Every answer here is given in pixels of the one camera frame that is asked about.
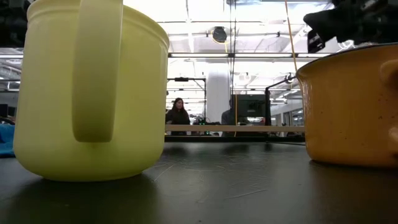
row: person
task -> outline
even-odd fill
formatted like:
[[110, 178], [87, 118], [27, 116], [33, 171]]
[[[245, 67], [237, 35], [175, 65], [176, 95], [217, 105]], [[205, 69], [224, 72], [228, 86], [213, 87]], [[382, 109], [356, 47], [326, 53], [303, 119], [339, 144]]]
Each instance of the person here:
[[[190, 124], [188, 112], [184, 108], [184, 101], [181, 98], [174, 100], [173, 108], [166, 114], [166, 124]], [[185, 131], [172, 131], [172, 135], [187, 135]]]
[[[226, 110], [223, 112], [221, 115], [221, 125], [238, 125], [235, 124], [235, 111], [233, 111], [231, 107], [231, 100], [229, 100], [229, 110]], [[249, 120], [247, 118], [238, 118], [239, 123], [249, 123]], [[222, 137], [233, 137], [235, 135], [234, 132], [223, 132], [221, 135]]]

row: black table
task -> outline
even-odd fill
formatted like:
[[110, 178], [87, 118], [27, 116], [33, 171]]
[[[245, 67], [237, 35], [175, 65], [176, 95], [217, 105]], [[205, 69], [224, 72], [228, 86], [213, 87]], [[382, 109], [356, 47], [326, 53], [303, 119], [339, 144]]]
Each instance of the black table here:
[[0, 223], [398, 223], [398, 175], [264, 143], [166, 144], [142, 175], [89, 184], [0, 159]]

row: ceiling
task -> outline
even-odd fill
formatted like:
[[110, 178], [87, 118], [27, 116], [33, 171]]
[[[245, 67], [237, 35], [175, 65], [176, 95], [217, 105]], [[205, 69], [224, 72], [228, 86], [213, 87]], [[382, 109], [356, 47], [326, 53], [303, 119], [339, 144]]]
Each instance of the ceiling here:
[[[170, 38], [171, 53], [281, 53], [292, 52], [289, 26], [284, 1], [266, 0], [124, 0], [126, 6], [137, 9], [157, 21]], [[307, 53], [307, 32], [309, 27], [303, 22], [304, 15], [331, 8], [326, 1], [288, 1], [291, 36], [296, 53]], [[224, 27], [228, 39], [219, 44], [212, 38], [215, 27]], [[337, 44], [333, 39], [326, 43], [321, 53], [335, 53], [353, 47], [352, 44]], [[23, 49], [0, 49], [1, 54], [21, 54]], [[297, 62], [297, 67], [307, 62]], [[0, 59], [0, 79], [19, 79], [21, 59]], [[213, 58], [170, 58], [169, 78], [206, 78], [209, 64], [223, 66], [229, 74], [231, 62]], [[288, 74], [295, 74], [292, 59], [274, 58], [272, 60], [236, 59], [234, 66], [236, 93], [263, 93], [265, 87], [277, 83]], [[169, 82], [168, 88], [192, 88], [184, 94], [170, 91], [167, 106], [172, 99], [183, 95], [190, 103], [192, 111], [203, 109], [203, 86], [193, 81]], [[18, 88], [18, 82], [0, 83], [0, 88]], [[297, 81], [282, 84], [275, 88], [298, 88]], [[278, 98], [286, 91], [273, 91], [272, 98]], [[299, 98], [300, 92], [292, 91], [291, 98]]]

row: yellow pitcher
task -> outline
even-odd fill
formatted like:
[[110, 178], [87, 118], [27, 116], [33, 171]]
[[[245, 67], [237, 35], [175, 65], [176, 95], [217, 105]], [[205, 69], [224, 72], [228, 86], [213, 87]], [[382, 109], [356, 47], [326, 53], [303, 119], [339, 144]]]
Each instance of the yellow pitcher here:
[[398, 45], [373, 45], [307, 64], [307, 151], [316, 161], [398, 167]]
[[123, 0], [38, 0], [28, 10], [14, 150], [47, 179], [141, 173], [164, 145], [169, 40]]

